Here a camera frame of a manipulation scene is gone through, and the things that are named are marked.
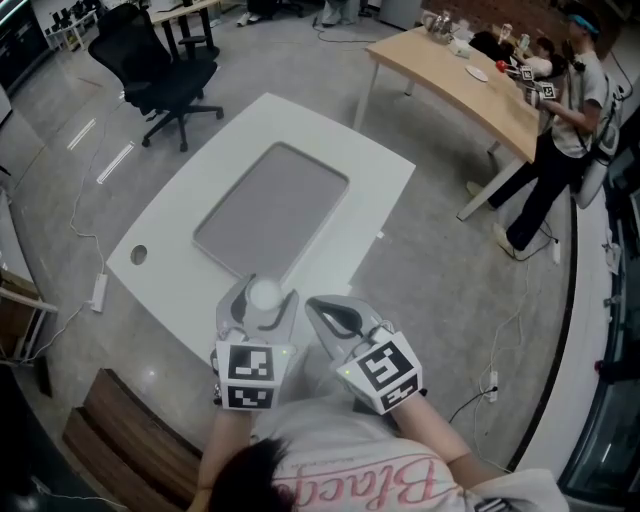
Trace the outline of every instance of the white t-shirt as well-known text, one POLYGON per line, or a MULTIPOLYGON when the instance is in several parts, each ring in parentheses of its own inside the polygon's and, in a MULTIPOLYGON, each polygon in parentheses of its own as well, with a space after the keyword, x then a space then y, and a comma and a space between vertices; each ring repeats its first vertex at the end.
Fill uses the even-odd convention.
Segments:
MULTIPOLYGON (((607 96, 607 79, 595 52, 587 52, 576 56, 576 61, 584 63, 585 70, 579 73, 569 64, 569 76, 571 77, 571 91, 569 91, 569 79, 564 79, 564 91, 560 103, 566 108, 583 111, 584 102, 595 101, 604 108, 607 96)), ((587 150, 582 146, 576 129, 560 116, 556 116, 551 128, 551 135, 556 147, 571 158, 582 158, 587 150)), ((582 135, 582 141, 587 149, 591 148, 592 135, 582 135)))
POLYGON ((525 59, 527 66, 531 66, 533 70, 533 76, 535 78, 544 78, 553 73, 553 64, 547 59, 542 57, 529 57, 525 59))
POLYGON ((464 490, 429 448, 396 438, 377 416, 353 413, 349 396, 293 402, 263 413, 256 439, 283 438, 287 456, 274 484, 300 512, 568 512, 546 470, 528 470, 464 490))

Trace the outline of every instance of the blue headband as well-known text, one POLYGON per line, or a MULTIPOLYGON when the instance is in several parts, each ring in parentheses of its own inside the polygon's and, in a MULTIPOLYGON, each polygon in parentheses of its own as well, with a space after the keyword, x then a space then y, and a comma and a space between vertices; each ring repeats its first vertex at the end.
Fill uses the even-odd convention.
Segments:
POLYGON ((575 24, 580 25, 582 28, 586 28, 592 34, 600 33, 600 31, 596 27, 585 20, 582 16, 578 16, 577 14, 571 14, 569 16, 569 21, 573 21, 575 24))

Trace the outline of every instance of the white ball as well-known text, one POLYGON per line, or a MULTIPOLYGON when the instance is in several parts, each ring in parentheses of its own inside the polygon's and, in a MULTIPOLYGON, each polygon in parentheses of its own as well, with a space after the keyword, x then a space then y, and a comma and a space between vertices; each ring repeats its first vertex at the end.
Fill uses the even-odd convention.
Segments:
POLYGON ((262 311, 277 308, 283 300, 280 284, 273 279, 258 278, 249 289, 249 301, 262 311))

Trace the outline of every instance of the concrete floor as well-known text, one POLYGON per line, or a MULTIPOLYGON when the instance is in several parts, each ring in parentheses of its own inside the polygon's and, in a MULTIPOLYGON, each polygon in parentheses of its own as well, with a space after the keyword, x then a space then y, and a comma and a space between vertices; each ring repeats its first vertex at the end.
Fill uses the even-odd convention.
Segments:
MULTIPOLYGON (((280 95, 345 125, 351 125, 367 75, 363 44, 325 43, 312 17, 281 17, 238 29, 239 11, 214 29, 221 69, 205 89, 204 104, 221 105, 226 117, 193 115, 187 123, 190 150, 178 151, 171 124, 142 148, 150 125, 129 104, 118 107, 122 86, 85 52, 58 53, 12 99, 14 114, 0 131, 0 159, 13 177, 4 181, 28 263, 44 297, 60 314, 43 340, 91 297, 100 261, 95 244, 68 227, 83 173, 91 165, 76 225, 95 232, 105 257, 149 201, 210 137, 265 92, 280 95), (91 119, 96 126, 75 149, 67 145, 91 119), (103 185, 96 177, 121 149, 135 147, 103 185)), ((197 33, 199 20, 190 21, 197 33)), ((396 33, 363 20, 327 38, 375 40, 396 33)), ((421 358, 429 398, 449 417, 478 390, 489 364, 496 328, 522 301, 521 327, 506 325, 498 347, 499 400, 483 402, 477 439, 485 457, 505 465, 527 428, 555 352, 566 301, 569 266, 569 196, 556 201, 549 223, 562 242, 562 264, 550 251, 529 263, 507 258, 492 241, 491 224, 515 218, 527 190, 499 212, 479 209, 466 222, 456 212, 469 200, 468 179, 487 182, 494 163, 492 140, 458 111, 381 69, 363 133, 416 163, 417 169, 383 232, 352 281, 353 293, 368 299, 406 334, 421 358)), ((502 149, 501 163, 511 156, 502 149)), ((536 238, 532 246, 539 246, 536 238)), ((113 278, 103 314, 88 307, 48 351, 55 398, 40 395, 29 369, 17 378, 54 441, 71 407, 82 403, 99 368, 113 368, 148 405, 197 446, 211 418, 211 370, 169 334, 113 278)), ((455 426, 473 445, 474 407, 455 426)))

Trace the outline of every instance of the white sneaker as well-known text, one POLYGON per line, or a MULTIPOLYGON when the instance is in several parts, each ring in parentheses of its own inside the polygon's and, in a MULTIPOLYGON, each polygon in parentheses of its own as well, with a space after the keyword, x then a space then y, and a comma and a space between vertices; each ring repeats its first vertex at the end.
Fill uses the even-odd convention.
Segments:
POLYGON ((245 12, 240 19, 236 22, 239 27, 246 27, 247 23, 249 23, 249 18, 251 18, 250 12, 245 12))
MULTIPOLYGON (((476 197, 480 192, 484 190, 484 187, 478 185, 475 181, 467 181, 467 192, 471 197, 476 197)), ((489 201, 486 201, 485 204, 489 207, 490 210, 495 210, 489 201)))
POLYGON ((493 236, 495 237, 498 245, 502 247, 509 256, 516 258, 518 254, 520 254, 520 251, 516 251, 513 248, 513 245, 511 245, 511 242, 509 242, 509 239, 507 238, 507 231, 500 224, 495 222, 493 223, 493 236))

